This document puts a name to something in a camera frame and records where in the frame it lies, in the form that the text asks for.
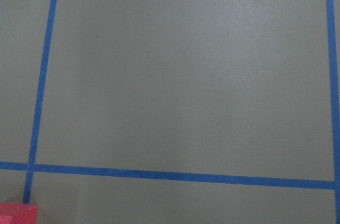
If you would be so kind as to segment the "red block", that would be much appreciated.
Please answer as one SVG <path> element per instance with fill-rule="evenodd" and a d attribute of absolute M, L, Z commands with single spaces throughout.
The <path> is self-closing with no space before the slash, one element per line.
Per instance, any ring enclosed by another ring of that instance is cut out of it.
<path fill-rule="evenodd" d="M 1 203 L 1 224 L 36 224 L 38 207 L 32 204 Z"/>

